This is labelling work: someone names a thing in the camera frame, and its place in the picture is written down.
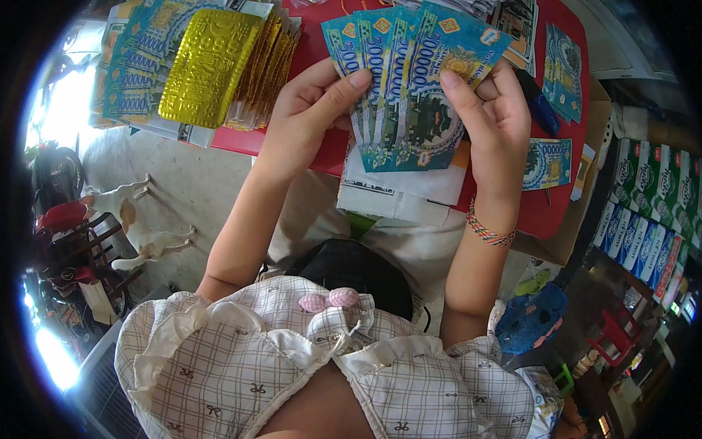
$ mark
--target fingernail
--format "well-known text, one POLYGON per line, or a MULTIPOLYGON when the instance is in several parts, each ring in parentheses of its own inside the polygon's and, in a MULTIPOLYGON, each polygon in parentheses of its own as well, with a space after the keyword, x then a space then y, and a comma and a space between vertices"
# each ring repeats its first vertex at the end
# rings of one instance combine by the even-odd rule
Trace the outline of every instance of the fingernail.
POLYGON ((367 69, 356 70, 349 75, 349 82, 356 89, 365 89, 371 83, 371 73, 367 69))
POLYGON ((449 69, 443 69, 441 72, 439 72, 439 79, 441 79, 442 85, 447 89, 452 89, 453 87, 459 85, 463 80, 456 72, 449 69))

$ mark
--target concrete floor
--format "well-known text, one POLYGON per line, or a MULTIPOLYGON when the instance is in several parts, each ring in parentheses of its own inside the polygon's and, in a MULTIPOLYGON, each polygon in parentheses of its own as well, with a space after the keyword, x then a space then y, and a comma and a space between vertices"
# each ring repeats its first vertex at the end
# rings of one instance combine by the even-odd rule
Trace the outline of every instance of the concrete floor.
MULTIPOLYGON (((205 272, 212 244, 251 169, 251 158, 234 152, 200 149, 143 131, 133 136, 129 133, 129 128, 124 127, 102 131, 80 152, 84 155, 86 185, 107 191, 141 181, 150 173, 153 191, 139 201, 149 227, 185 233, 189 224, 193 224, 199 231, 194 247, 168 255, 158 263, 147 262, 144 274, 134 282, 131 293, 138 301, 169 282, 180 289, 195 291, 205 272)), ((115 224, 113 221, 110 217, 105 227, 115 224)), ((110 243, 123 257, 136 256, 124 234, 116 234, 110 243)), ((499 297, 511 298, 520 280, 532 277, 542 268, 552 269, 551 280, 558 271, 558 267, 548 263, 534 268, 526 254, 511 251, 499 297)), ((431 303, 428 308, 432 315, 428 333, 437 335, 443 300, 431 303)), ((418 322, 422 329, 425 324, 425 317, 418 322)))

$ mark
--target plaid shirt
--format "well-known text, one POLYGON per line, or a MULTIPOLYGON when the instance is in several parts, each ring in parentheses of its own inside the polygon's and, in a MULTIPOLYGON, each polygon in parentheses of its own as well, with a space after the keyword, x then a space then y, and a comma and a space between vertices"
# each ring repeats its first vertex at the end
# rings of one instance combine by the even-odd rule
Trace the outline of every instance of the plaid shirt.
POLYGON ((328 291, 279 276, 215 303, 180 292, 132 311, 114 366, 148 436, 254 438, 329 361, 377 438, 527 436, 534 397, 500 368, 494 336, 444 350, 368 294, 312 314, 298 303, 308 293, 328 291))

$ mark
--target blue object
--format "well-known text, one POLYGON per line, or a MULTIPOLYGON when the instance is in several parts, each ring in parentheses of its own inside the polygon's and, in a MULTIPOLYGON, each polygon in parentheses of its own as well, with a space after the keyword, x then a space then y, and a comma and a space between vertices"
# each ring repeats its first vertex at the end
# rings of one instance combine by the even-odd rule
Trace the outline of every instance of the blue object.
MULTIPOLYGON (((520 355, 534 347, 563 317, 566 294, 553 282, 535 296, 517 296, 507 302, 507 310, 495 328, 504 353, 520 355)), ((553 331, 546 340, 551 340, 553 331)))
POLYGON ((558 116, 551 108, 548 99, 543 95, 541 89, 536 85, 536 81, 531 75, 523 69, 517 69, 517 80, 522 86, 526 104, 529 106, 531 118, 548 133, 551 137, 556 137, 561 129, 561 123, 558 121, 558 116))

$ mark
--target red tabletop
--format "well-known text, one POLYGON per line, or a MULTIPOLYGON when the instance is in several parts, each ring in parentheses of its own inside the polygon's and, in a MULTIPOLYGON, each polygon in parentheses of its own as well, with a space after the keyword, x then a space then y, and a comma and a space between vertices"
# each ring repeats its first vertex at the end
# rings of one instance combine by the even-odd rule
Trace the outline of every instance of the red tabletop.
MULTIPOLYGON (((561 130, 558 138, 570 138, 573 141, 573 159, 571 161, 571 175, 575 176, 580 163, 580 156, 583 153, 583 142, 585 141, 585 130, 588 121, 588 110, 590 108, 590 66, 588 64, 588 46, 585 40, 585 30, 578 18, 560 0, 538 0, 538 24, 536 29, 536 83, 543 82, 543 66, 545 58, 545 35, 546 23, 551 23, 565 32, 576 44, 580 46, 583 59, 583 71, 581 73, 581 86, 583 96, 583 116, 580 124, 572 122, 566 125, 562 119, 561 130)), ((290 9, 291 15, 303 17, 305 31, 300 37, 300 43, 293 56, 290 69, 290 78, 297 76, 304 69, 317 61, 329 56, 326 49, 322 28, 320 23, 344 15, 340 0, 329 0, 321 5, 312 5, 307 8, 295 9, 289 0, 283 1, 284 7, 290 9)), ((380 8, 377 1, 366 1, 368 8, 380 8)), ((361 0, 344 0, 346 10, 362 10, 361 0)), ((265 130, 236 131, 229 128, 219 128, 212 140, 212 148, 220 148, 234 152, 241 152, 248 155, 258 155, 265 130)), ((532 124, 531 137, 548 138, 547 135, 536 123, 532 124)), ((340 129, 332 129, 322 141, 317 157, 312 163, 311 169, 323 171, 336 176, 340 176, 343 171, 343 162, 346 155, 346 145, 348 142, 348 132, 340 129)), ((522 203, 519 210, 519 220, 517 228, 530 235, 548 239, 553 236, 560 226, 563 214, 570 202, 570 194, 573 190, 575 179, 568 185, 558 186, 549 189, 551 205, 544 190, 532 190, 522 193, 522 203)), ((458 204, 454 207, 460 211, 467 211, 470 198, 475 194, 475 180, 470 169, 466 173, 463 182, 463 191, 458 204)))

